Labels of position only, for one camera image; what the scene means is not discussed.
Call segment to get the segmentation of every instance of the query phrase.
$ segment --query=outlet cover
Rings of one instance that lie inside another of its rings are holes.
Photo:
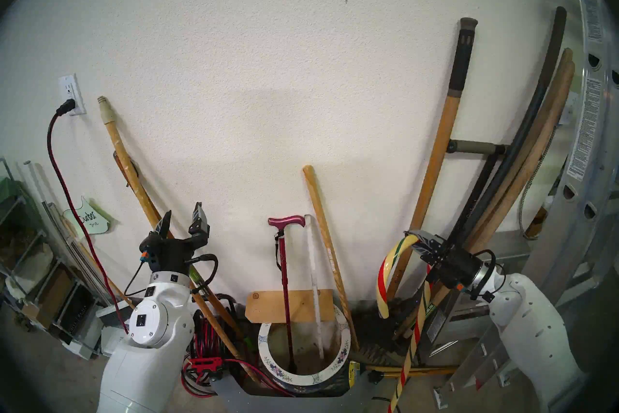
[[[84,108],[84,102],[82,101],[82,95],[77,87],[75,75],[61,76],[58,79],[58,85],[60,86],[60,94],[63,103],[71,98],[75,100],[75,108],[69,112],[69,115],[86,114],[86,108]]]

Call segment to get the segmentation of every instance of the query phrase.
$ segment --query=red walking cane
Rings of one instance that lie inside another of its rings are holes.
[[[288,216],[285,218],[269,218],[269,225],[277,227],[277,234],[275,235],[275,263],[277,267],[282,271],[282,286],[283,286],[283,308],[286,312],[286,333],[288,334],[288,354],[290,356],[290,363],[288,364],[288,371],[290,373],[296,373],[295,354],[292,349],[292,329],[290,325],[290,305],[288,304],[288,272],[286,270],[286,244],[283,240],[283,229],[292,223],[301,225],[305,228],[305,218],[300,215]],[[281,265],[277,262],[277,252],[279,250],[279,257]]]

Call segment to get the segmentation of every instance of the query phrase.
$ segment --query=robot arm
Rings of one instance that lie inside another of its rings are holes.
[[[194,331],[189,312],[189,266],[215,261],[213,255],[192,259],[205,246],[209,225],[196,204],[189,238],[167,238],[171,212],[140,245],[152,271],[143,301],[129,319],[129,335],[108,360],[101,381],[99,413],[158,413],[165,408],[183,366]]]
[[[458,246],[442,248],[442,240],[425,232],[414,233],[421,259],[433,265],[431,275],[449,288],[465,287],[473,299],[490,307],[490,319],[514,364],[531,380],[542,411],[559,407],[577,391],[584,374],[571,353],[559,312],[526,276],[505,276],[496,269],[494,254],[488,263]]]

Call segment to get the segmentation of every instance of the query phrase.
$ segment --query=red and black cable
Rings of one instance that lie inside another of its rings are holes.
[[[56,110],[54,116],[52,117],[50,121],[50,126],[47,128],[47,152],[50,156],[51,166],[53,166],[54,171],[56,172],[56,176],[58,177],[58,181],[60,181],[60,185],[63,187],[64,196],[67,199],[67,203],[69,203],[69,208],[71,209],[71,213],[73,213],[73,216],[75,217],[75,221],[77,221],[77,224],[82,229],[82,232],[84,233],[84,236],[86,238],[86,242],[88,242],[88,248],[90,248],[90,253],[92,257],[95,259],[95,263],[99,267],[99,270],[101,271],[101,275],[103,276],[103,281],[105,282],[105,288],[107,289],[108,293],[110,294],[112,298],[112,301],[114,302],[114,307],[116,308],[116,314],[118,315],[118,320],[120,321],[120,324],[123,325],[123,328],[125,329],[125,333],[129,334],[129,330],[127,329],[127,326],[125,325],[125,322],[123,321],[123,317],[120,314],[120,309],[118,309],[118,302],[116,301],[116,295],[112,292],[112,289],[110,288],[110,284],[108,282],[108,276],[105,273],[103,265],[101,265],[101,262],[96,256],[95,248],[92,246],[90,235],[88,234],[88,231],[86,231],[84,223],[82,223],[82,220],[80,219],[79,215],[75,211],[75,207],[73,206],[73,201],[71,201],[71,197],[69,195],[69,190],[67,188],[66,183],[64,182],[63,175],[60,173],[60,169],[58,168],[58,165],[56,164],[56,160],[54,159],[54,153],[51,149],[51,131],[54,128],[54,123],[56,123],[56,120],[60,116],[64,115],[65,113],[70,112],[74,108],[75,108],[75,100],[67,100],[60,106],[60,108]]]

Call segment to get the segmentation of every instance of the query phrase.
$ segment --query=candy cane decoration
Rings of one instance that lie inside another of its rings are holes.
[[[389,408],[387,410],[388,413],[392,413],[395,410],[396,405],[398,404],[398,400],[400,399],[400,395],[402,394],[402,389],[404,388],[404,383],[406,383],[406,378],[408,378],[409,375],[410,366],[413,362],[413,355],[417,351],[417,345],[419,344],[419,340],[421,338],[423,324],[426,319],[426,310],[430,304],[430,284],[427,281],[423,282],[423,295],[421,296],[421,303],[423,304],[423,308],[421,307],[421,305],[419,305],[414,335],[410,338],[409,352],[406,353],[406,358],[404,359],[404,365],[400,373],[400,378],[398,378],[398,385],[396,386],[393,397],[391,397],[391,403],[389,403]]]
[[[378,271],[378,278],[376,281],[376,303],[378,303],[378,313],[381,318],[389,318],[389,307],[387,306],[387,280],[389,273],[393,268],[393,265],[398,261],[400,252],[407,249],[409,246],[418,242],[419,238],[415,235],[405,236],[400,243],[383,260],[380,270]]]

